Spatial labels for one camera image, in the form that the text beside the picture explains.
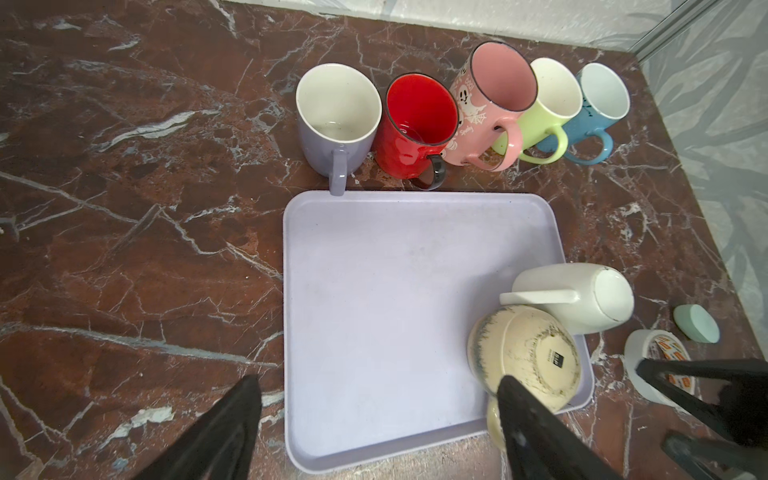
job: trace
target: masking tape roll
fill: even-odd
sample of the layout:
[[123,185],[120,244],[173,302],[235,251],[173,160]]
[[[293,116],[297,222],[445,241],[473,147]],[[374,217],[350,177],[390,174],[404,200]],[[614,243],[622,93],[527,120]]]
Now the masking tape roll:
[[[688,351],[675,335],[664,330],[635,330],[624,345],[624,368],[632,385],[645,399],[664,405],[677,407],[677,404],[648,385],[635,369],[642,359],[690,360]],[[691,376],[669,375],[667,379],[674,385],[693,395],[696,379]]]

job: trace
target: marble countertop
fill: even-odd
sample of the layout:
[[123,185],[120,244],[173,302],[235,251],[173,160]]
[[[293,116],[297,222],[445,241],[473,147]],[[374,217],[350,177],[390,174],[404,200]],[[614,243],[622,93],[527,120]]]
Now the marble countertop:
[[[335,61],[379,91],[407,71],[448,84],[487,37],[216,0],[14,5],[0,32],[0,472],[128,478],[255,373],[251,477],[303,478],[283,437],[281,222],[327,179],[298,145],[296,83]],[[686,478],[660,441],[707,430],[634,391],[624,341],[682,335],[671,308],[701,303],[723,338],[686,342],[693,358],[759,357],[742,307],[634,58],[506,40],[529,60],[617,69],[633,104],[617,148],[595,167],[449,166],[443,189],[539,194],[569,260],[626,275],[635,314],[588,336],[594,401],[562,420],[625,478]],[[371,160],[348,187],[409,188]],[[325,478],[503,475],[481,435]]]

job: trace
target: mug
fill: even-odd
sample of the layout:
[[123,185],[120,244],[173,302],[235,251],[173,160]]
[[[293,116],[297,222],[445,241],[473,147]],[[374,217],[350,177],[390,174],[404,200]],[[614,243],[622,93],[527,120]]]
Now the mug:
[[[458,103],[458,131],[442,153],[445,161],[494,172],[509,168],[522,150],[517,120],[534,104],[537,92],[536,76],[517,50],[500,41],[481,43],[451,85]],[[508,134],[507,154],[494,167],[480,155],[501,131]]]
[[627,279],[609,266],[556,263],[518,275],[502,305],[536,305],[560,320],[568,332],[596,333],[632,316],[634,296]]
[[[386,173],[421,190],[434,190],[445,179],[440,152],[458,128],[458,107],[451,92],[428,75],[408,73],[389,84],[379,131],[373,142],[376,163]],[[419,179],[432,169],[432,182]]]
[[532,306],[507,306],[480,319],[469,333],[467,360],[491,395],[512,375],[551,412],[573,398],[581,380],[573,336]]
[[[563,126],[563,130],[568,136],[569,146],[587,137],[598,137],[603,142],[603,151],[592,160],[582,160],[568,152],[565,157],[580,165],[599,164],[613,152],[614,140],[605,129],[629,113],[629,91],[615,71],[600,63],[585,65],[576,78],[584,92],[583,106],[581,111]],[[554,137],[547,137],[536,145],[536,148],[546,152],[554,151],[558,148],[556,142]]]
[[[568,149],[568,137],[563,124],[581,110],[581,87],[565,65],[551,58],[537,58],[531,68],[538,82],[538,96],[533,107],[518,120],[523,132],[523,150],[533,147],[548,135],[554,135],[558,148],[548,158],[520,154],[519,158],[533,164],[550,164],[559,160]],[[492,145],[500,155],[507,151],[507,134],[501,134]]]
[[379,92],[354,68],[326,63],[301,77],[296,108],[304,157],[330,179],[331,195],[344,195],[346,176],[371,150],[382,117]]

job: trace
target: red mug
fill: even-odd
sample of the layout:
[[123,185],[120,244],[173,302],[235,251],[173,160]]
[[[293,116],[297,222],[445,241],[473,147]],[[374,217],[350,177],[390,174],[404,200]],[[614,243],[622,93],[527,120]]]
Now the red mug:
[[[458,129],[458,106],[451,92],[428,75],[403,74],[389,84],[384,112],[373,142],[376,163],[420,190],[439,187],[445,179],[440,152]],[[430,166],[432,182],[427,184],[419,175]]]

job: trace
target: light blue mug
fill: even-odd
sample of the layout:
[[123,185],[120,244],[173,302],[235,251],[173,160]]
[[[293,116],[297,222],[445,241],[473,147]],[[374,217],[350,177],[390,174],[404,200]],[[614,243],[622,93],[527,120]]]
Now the light blue mug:
[[[576,75],[584,94],[581,111],[563,130],[568,136],[568,146],[577,144],[587,137],[598,137],[603,142],[603,151],[592,160],[582,160],[565,152],[568,160],[580,165],[595,165],[605,161],[614,150],[614,139],[605,129],[615,124],[629,112],[629,91],[618,74],[601,63],[590,63]],[[544,152],[558,149],[558,139],[554,135],[546,137],[536,144]]]

